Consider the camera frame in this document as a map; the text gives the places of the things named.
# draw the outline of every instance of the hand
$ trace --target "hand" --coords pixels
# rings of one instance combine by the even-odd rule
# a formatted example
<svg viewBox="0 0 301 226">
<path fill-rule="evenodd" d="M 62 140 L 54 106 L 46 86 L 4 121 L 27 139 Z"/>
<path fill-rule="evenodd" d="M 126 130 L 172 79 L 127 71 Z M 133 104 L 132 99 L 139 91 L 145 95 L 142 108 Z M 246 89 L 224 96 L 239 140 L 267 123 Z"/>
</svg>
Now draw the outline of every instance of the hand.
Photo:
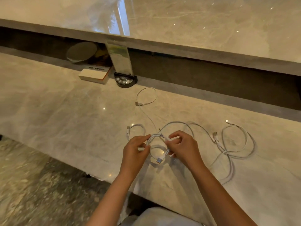
<svg viewBox="0 0 301 226">
<path fill-rule="evenodd" d="M 191 135 L 176 131 L 170 134 L 169 138 L 179 137 L 171 141 L 165 141 L 171 154 L 175 153 L 176 157 L 191 171 L 199 166 L 205 166 L 198 148 L 198 143 Z"/>
<path fill-rule="evenodd" d="M 129 177 L 132 181 L 136 178 L 141 170 L 146 158 L 150 153 L 150 145 L 144 143 L 150 138 L 147 136 L 135 136 L 123 148 L 123 157 L 119 174 Z M 144 147 L 143 151 L 139 151 L 138 147 Z"/>
</svg>

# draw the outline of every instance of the forearm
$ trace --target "forearm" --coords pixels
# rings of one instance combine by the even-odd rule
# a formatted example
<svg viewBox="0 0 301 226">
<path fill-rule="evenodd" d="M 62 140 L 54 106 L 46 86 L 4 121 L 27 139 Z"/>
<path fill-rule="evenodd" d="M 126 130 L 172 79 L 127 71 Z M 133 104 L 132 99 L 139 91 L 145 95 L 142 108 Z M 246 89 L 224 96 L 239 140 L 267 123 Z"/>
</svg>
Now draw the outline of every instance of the forearm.
<svg viewBox="0 0 301 226">
<path fill-rule="evenodd" d="M 100 201 L 86 226 L 116 226 L 132 179 L 119 174 Z"/>
<path fill-rule="evenodd" d="M 191 170 L 199 190 L 218 226 L 255 226 L 205 165 Z"/>
</svg>

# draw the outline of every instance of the right hand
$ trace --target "right hand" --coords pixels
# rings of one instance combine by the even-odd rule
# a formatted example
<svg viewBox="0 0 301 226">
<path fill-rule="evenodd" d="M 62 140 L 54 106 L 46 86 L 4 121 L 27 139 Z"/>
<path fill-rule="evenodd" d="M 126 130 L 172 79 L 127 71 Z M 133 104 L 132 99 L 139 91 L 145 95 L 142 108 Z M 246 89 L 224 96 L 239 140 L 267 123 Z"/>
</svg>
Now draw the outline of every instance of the right hand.
<svg viewBox="0 0 301 226">
<path fill-rule="evenodd" d="M 167 140 L 165 144 L 190 171 L 205 165 L 199 152 L 198 143 L 191 135 L 183 131 L 176 131 L 169 136 L 170 139 L 174 137 L 178 138 Z"/>
</svg>

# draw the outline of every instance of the left hand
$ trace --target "left hand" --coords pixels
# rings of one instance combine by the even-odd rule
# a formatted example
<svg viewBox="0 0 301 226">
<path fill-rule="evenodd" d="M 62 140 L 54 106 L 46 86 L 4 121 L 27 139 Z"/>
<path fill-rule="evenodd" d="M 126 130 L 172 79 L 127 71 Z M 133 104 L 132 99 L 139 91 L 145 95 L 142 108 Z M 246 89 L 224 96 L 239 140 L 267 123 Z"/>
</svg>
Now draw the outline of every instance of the left hand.
<svg viewBox="0 0 301 226">
<path fill-rule="evenodd" d="M 123 148 L 123 157 L 119 174 L 129 177 L 132 181 L 136 178 L 149 155 L 151 146 L 147 146 L 144 142 L 147 141 L 150 136 L 150 134 L 147 136 L 135 136 L 130 139 Z M 144 147 L 144 150 L 139 151 L 138 147 Z"/>
</svg>

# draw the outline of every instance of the marble countertop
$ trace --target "marble countertop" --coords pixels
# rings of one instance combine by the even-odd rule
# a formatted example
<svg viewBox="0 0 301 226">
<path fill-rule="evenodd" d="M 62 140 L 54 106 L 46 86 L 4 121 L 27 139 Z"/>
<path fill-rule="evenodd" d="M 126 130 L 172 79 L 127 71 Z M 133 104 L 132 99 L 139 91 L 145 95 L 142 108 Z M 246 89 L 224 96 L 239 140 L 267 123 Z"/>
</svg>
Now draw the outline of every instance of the marble countertop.
<svg viewBox="0 0 301 226">
<path fill-rule="evenodd" d="M 112 182 L 127 143 L 126 127 L 134 123 L 155 132 L 151 121 L 135 106 L 136 93 L 157 90 L 157 100 L 144 107 L 157 127 L 169 121 L 195 121 L 209 133 L 219 132 L 226 119 L 243 126 L 257 142 L 256 154 L 234 160 L 236 174 L 225 189 L 258 225 L 296 225 L 301 222 L 301 123 L 221 105 L 183 95 L 188 87 L 139 77 L 131 88 L 80 80 L 78 71 L 0 53 L 0 133 L 37 149 L 100 180 Z M 141 93 L 141 101 L 154 97 Z M 182 129 L 171 125 L 165 134 Z M 219 154 L 209 137 L 197 127 L 194 133 L 204 162 Z M 139 127 L 131 135 L 141 134 Z M 243 144 L 241 133 L 226 133 L 233 148 Z M 211 171 L 227 175 L 221 158 Z M 191 173 L 177 159 L 162 165 L 150 157 L 131 187 L 144 198 L 212 225 L 210 215 Z"/>
<path fill-rule="evenodd" d="M 0 0 L 0 26 L 300 75 L 301 0 Z"/>
</svg>

